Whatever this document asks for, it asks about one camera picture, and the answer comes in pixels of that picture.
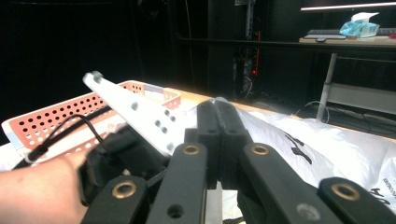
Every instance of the hole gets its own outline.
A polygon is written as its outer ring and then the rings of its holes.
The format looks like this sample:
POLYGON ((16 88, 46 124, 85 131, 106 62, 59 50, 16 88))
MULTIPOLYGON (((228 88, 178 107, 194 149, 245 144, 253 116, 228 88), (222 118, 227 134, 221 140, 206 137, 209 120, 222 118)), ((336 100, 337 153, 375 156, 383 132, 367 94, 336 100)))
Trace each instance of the hole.
POLYGON ((251 150, 253 151, 254 154, 261 155, 261 156, 267 155, 270 152, 270 150, 268 148, 261 147, 261 146, 253 146, 253 148, 251 150))
POLYGON ((307 203, 299 203, 296 207, 298 214, 309 221, 319 221, 320 212, 318 209, 307 203))
POLYGON ((183 148, 183 152, 184 152, 184 154, 187 154, 187 155, 195 155, 195 154, 198 154, 199 148, 196 146, 187 146, 187 147, 183 148))
POLYGON ((166 148, 170 151, 174 148, 174 145, 172 143, 169 143, 166 148))
POLYGON ((357 201, 361 197, 357 190, 345 183, 333 184, 332 191, 339 197, 349 201, 357 201))
POLYGON ((133 102, 132 105, 131 105, 131 108, 134 111, 136 111, 138 107, 139 107, 139 104, 137 102, 133 102))
POLYGON ((137 185, 134 182, 124 181, 116 185, 114 189, 111 190, 111 193, 115 198, 123 199, 134 195, 136 189, 137 185))
POLYGON ((168 208, 168 216, 177 219, 183 216, 183 207, 179 204, 173 204, 168 208))

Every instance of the wooden tabletop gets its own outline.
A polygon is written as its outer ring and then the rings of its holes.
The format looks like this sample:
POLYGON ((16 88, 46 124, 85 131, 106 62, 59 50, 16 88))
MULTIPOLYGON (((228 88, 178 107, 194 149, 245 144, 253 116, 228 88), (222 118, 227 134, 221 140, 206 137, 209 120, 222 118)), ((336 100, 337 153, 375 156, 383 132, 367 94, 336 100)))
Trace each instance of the wooden tabletop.
MULTIPOLYGON (((300 43, 315 44, 318 43, 316 39, 300 38, 300 43)), ((373 36, 357 39, 326 39, 324 44, 341 44, 341 45, 376 45, 376 46, 390 46, 396 48, 396 39, 391 39, 387 36, 373 36)))
MULTIPOLYGON (((209 97, 209 96, 205 96, 205 95, 201 95, 201 94, 197 94, 197 93, 192 93, 192 92, 188 92, 188 91, 181 91, 181 90, 177 90, 177 89, 172 89, 174 91, 178 91, 181 93, 181 100, 182 101, 188 101, 191 102, 195 105, 200 104, 203 101, 207 101, 209 99, 212 99, 213 97, 209 97)), ((254 106, 250 106, 250 105, 241 105, 241 104, 237 104, 237 103, 232 103, 233 105, 235 105, 236 107, 243 109, 243 110, 247 110, 247 111, 257 111, 257 112, 261 112, 261 113, 266 113, 266 114, 274 114, 275 112, 270 111, 270 110, 265 110, 265 109, 261 109, 258 107, 254 107, 254 106)), ((340 129, 344 129, 344 130, 349 130, 347 128, 343 128, 343 127, 338 127, 338 126, 334 126, 340 129)), ((396 144, 396 139, 392 139, 392 138, 387 138, 387 137, 383 137, 385 139, 388 139, 389 141, 393 142, 396 144)))

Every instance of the dark background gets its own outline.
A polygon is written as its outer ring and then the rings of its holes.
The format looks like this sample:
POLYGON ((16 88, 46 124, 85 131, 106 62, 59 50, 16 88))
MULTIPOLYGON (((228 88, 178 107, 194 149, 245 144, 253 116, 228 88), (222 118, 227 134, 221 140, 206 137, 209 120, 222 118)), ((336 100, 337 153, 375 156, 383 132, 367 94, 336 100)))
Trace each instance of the dark background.
MULTIPOLYGON (((302 13, 300 6, 257 0, 254 30, 265 41, 298 42, 310 29, 339 29, 356 13, 302 13)), ((371 22, 396 27, 394 9, 379 12, 371 22)), ((90 92, 81 79, 94 70, 116 83, 139 80, 238 101, 235 48, 189 48, 174 39, 244 40, 245 17, 246 7, 220 0, 0 3, 0 120, 90 92)), ((262 50, 259 60, 250 98, 266 92, 297 106, 319 99, 330 54, 262 50)), ((334 80, 396 91, 395 71, 394 63, 340 61, 334 80)))

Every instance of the black cable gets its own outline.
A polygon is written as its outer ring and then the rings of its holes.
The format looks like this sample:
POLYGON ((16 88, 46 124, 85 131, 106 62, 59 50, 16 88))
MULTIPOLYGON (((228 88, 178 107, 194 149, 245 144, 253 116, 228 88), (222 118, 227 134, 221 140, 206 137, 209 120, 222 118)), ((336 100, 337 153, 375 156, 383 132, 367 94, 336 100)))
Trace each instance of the black cable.
POLYGON ((33 162, 35 162, 36 160, 38 160, 38 158, 40 158, 42 155, 44 155, 45 153, 48 152, 49 147, 52 146, 53 144, 55 144, 56 142, 58 142, 59 140, 61 140, 62 138, 66 137, 68 134, 70 134, 71 132, 73 132, 74 130, 76 130, 77 128, 79 128, 81 125, 83 124, 87 124, 88 127, 90 128, 90 130, 93 132, 93 134, 95 135, 96 139, 99 141, 100 144, 103 143, 103 139, 102 137, 98 134, 98 132, 94 129, 93 125, 90 123, 90 119, 94 119, 96 117, 98 117, 99 115, 106 113, 108 110, 110 110, 111 108, 109 106, 105 106, 93 113, 91 113, 90 115, 88 115, 87 117, 83 116, 83 115, 72 115, 69 118, 65 119, 62 123, 60 123, 58 125, 58 127, 55 128, 55 130, 52 131, 52 133, 49 135, 49 137, 39 146, 37 146, 32 152, 30 152, 24 160, 20 161, 14 168, 15 169, 19 169, 22 167, 27 167, 30 166, 33 162), (73 119, 75 117, 80 118, 80 120, 78 122, 76 122, 75 124, 71 125, 70 127, 68 127, 66 130, 64 130, 63 132, 55 135, 55 133, 64 125, 66 124, 67 121, 69 121, 70 119, 73 119))

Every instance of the brass screw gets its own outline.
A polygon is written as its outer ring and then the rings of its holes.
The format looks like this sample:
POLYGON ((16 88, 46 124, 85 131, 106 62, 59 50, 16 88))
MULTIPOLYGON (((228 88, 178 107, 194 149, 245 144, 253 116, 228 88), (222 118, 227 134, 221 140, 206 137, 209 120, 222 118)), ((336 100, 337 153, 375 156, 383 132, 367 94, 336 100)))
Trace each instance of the brass screw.
POLYGON ((262 146, 253 146, 251 148, 251 151, 254 154, 260 155, 260 156, 264 156, 267 155, 268 153, 270 153, 270 150, 266 147, 262 147, 262 146))
POLYGON ((195 155, 199 153, 199 148, 196 146, 187 146, 183 148, 184 154, 195 155))
POLYGON ((332 191, 339 197, 349 201, 357 201, 361 197, 357 190, 345 183, 333 184, 332 191))
POLYGON ((124 199, 131 197, 137 191, 137 185, 132 181, 124 181, 116 185, 111 193, 115 198, 124 199))

